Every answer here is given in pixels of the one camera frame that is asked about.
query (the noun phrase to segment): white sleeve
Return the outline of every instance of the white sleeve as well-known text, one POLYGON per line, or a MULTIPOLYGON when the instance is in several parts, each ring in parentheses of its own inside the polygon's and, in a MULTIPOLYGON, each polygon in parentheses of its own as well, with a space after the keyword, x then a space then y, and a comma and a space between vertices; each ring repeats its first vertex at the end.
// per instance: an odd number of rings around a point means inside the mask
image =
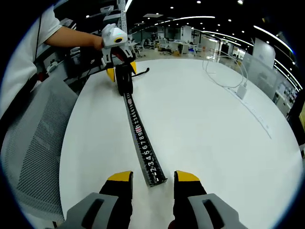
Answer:
POLYGON ((41 16, 41 26, 39 32, 39 45, 51 37, 60 27, 59 20, 55 17, 54 7, 48 8, 41 16))

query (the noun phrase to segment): person's arm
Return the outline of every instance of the person's arm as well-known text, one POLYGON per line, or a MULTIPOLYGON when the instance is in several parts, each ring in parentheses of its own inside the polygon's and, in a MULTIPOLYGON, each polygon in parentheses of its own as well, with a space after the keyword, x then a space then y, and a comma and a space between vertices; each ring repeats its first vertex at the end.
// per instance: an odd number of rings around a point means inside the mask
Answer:
POLYGON ((51 37, 49 37, 45 44, 58 47, 94 47, 96 50, 101 50, 102 37, 72 30, 67 27, 61 27, 51 37))

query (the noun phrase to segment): desk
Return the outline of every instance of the desk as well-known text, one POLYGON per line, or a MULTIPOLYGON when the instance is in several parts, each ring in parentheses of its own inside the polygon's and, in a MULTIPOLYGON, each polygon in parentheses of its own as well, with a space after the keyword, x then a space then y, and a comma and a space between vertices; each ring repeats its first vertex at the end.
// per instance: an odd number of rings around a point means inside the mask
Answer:
POLYGON ((182 51, 181 51, 181 55, 183 55, 183 53, 187 53, 188 52, 188 48, 190 46, 190 44, 187 43, 183 43, 183 42, 169 42, 171 45, 174 45, 175 49, 178 49, 179 45, 182 45, 182 51))
MULTIPOLYGON (((164 229, 173 220, 175 170, 198 176, 239 212, 251 229, 269 229, 296 191, 303 168, 295 136, 275 104, 248 82, 245 100, 268 123, 272 139, 227 90, 214 84, 202 61, 162 59, 137 63, 150 71, 133 80, 133 97, 167 182, 147 187, 135 151, 123 97, 105 72, 92 75, 71 114, 60 165, 61 206, 67 211, 109 176, 132 170, 131 229, 164 229)), ((210 63, 216 80, 240 75, 210 63)))

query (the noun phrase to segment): measuring tape blade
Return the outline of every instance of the measuring tape blade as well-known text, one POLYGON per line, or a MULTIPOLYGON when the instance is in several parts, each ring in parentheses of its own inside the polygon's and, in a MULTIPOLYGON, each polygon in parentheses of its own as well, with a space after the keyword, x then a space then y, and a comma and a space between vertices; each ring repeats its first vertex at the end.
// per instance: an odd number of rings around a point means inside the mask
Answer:
POLYGON ((149 186, 153 187, 159 185, 167 180, 161 166, 158 162, 157 156, 153 151, 153 147, 149 141, 147 133, 141 122, 138 111, 135 107, 132 94, 125 93, 124 100, 127 108, 130 128, 133 133, 134 145, 144 177, 149 186))

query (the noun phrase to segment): gray mesh chair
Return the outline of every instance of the gray mesh chair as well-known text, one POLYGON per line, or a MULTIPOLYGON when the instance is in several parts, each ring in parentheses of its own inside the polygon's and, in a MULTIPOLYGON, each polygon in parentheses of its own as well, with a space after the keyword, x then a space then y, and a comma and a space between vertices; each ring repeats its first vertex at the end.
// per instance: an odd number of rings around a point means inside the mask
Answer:
POLYGON ((59 192, 61 146, 77 95, 50 77, 31 92, 9 127, 1 163, 17 202, 36 217, 63 221, 59 192))

